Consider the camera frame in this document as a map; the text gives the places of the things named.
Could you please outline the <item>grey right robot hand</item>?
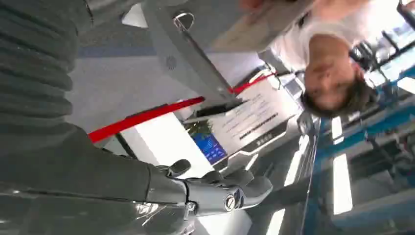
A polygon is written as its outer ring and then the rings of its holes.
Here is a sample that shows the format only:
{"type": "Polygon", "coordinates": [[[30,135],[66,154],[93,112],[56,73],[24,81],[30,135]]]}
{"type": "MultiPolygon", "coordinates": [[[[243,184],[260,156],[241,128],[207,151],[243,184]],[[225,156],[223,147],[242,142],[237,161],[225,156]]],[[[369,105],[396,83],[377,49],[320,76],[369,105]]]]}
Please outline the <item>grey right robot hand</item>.
{"type": "Polygon", "coordinates": [[[272,188],[247,171],[177,179],[95,147],[78,128],[56,137],[0,130],[3,235],[188,234],[196,217],[256,206],[272,188]]]}

